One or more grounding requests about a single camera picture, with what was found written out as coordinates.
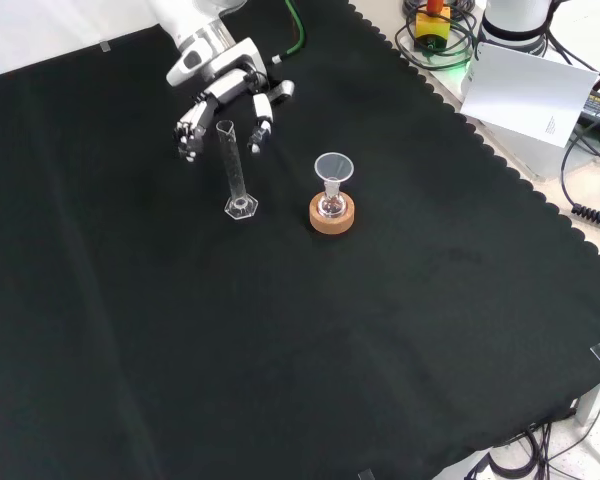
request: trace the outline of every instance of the wooden stand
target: wooden stand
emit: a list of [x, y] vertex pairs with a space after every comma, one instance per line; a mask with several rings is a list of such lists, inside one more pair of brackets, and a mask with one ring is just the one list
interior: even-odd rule
[[318, 202], [322, 195], [324, 195], [324, 193], [319, 193], [313, 197], [313, 200], [311, 200], [311, 204], [309, 205], [309, 219], [311, 220], [313, 228], [325, 235], [339, 235], [349, 230], [353, 225], [356, 213], [356, 206], [351, 197], [346, 193], [340, 192], [340, 195], [347, 201], [347, 211], [342, 217], [326, 218], [318, 212]]

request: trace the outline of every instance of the green cable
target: green cable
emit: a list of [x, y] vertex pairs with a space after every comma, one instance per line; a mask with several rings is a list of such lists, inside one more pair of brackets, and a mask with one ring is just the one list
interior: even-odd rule
[[291, 3], [291, 0], [285, 0], [285, 3], [287, 4], [287, 8], [289, 9], [289, 11], [291, 12], [291, 15], [293, 16], [293, 20], [296, 22], [296, 25], [298, 26], [298, 30], [300, 30], [300, 38], [298, 39], [298, 43], [296, 43], [293, 47], [291, 47], [286, 52], [287, 55], [293, 55], [294, 53], [296, 53], [298, 50], [300, 50], [304, 46], [304, 41], [305, 41], [306, 36], [304, 33], [304, 25], [302, 25], [302, 21], [300, 20], [300, 16], [298, 15], [298, 12], [296, 12], [296, 9], [293, 8], [293, 3]]

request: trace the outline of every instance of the black cloth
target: black cloth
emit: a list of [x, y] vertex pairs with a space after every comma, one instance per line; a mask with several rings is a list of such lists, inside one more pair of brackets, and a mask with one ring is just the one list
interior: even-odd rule
[[[213, 131], [175, 158], [198, 85], [158, 27], [0, 77], [0, 479], [429, 480], [600, 381], [596, 249], [345, 2], [298, 3], [242, 223]], [[282, 1], [227, 24], [291, 42]], [[243, 148], [251, 110], [220, 115]]]

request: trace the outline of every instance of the paper sheet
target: paper sheet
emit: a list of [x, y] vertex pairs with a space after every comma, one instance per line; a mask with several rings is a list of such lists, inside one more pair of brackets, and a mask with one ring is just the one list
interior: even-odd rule
[[597, 74], [481, 43], [461, 113], [564, 147]]

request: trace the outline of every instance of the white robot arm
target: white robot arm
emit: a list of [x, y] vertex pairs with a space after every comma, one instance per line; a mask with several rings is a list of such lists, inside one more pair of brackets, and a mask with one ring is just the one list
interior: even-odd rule
[[532, 55], [546, 48], [544, 38], [558, 6], [566, 0], [488, 0], [480, 40]]
[[260, 153], [271, 134], [271, 102], [293, 94], [290, 81], [272, 86], [260, 52], [250, 38], [236, 43], [221, 20], [247, 0], [149, 0], [162, 28], [173, 38], [180, 59], [167, 74], [172, 86], [199, 76], [209, 86], [178, 122], [174, 140], [180, 156], [193, 161], [203, 149], [203, 137], [218, 108], [245, 93], [254, 94], [256, 125], [249, 140]]

